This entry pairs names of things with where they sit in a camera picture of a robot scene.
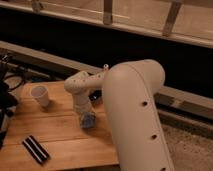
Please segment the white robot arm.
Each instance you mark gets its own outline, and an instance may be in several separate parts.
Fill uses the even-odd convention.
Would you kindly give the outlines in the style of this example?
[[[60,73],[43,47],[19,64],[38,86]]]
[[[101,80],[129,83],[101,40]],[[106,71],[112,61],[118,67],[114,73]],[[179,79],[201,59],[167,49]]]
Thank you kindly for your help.
[[[124,62],[89,75],[81,71],[65,80],[81,126],[90,128],[94,114],[89,92],[100,89],[121,171],[175,171],[154,94],[165,71],[155,60]]]

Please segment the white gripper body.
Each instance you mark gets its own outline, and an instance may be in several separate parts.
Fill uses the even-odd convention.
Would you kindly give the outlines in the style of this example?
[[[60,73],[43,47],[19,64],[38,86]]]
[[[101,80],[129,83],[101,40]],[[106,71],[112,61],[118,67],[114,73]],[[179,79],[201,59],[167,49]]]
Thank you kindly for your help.
[[[89,92],[84,91],[73,95],[73,107],[75,112],[80,116],[92,115],[95,113],[92,109],[92,104],[89,99]]]

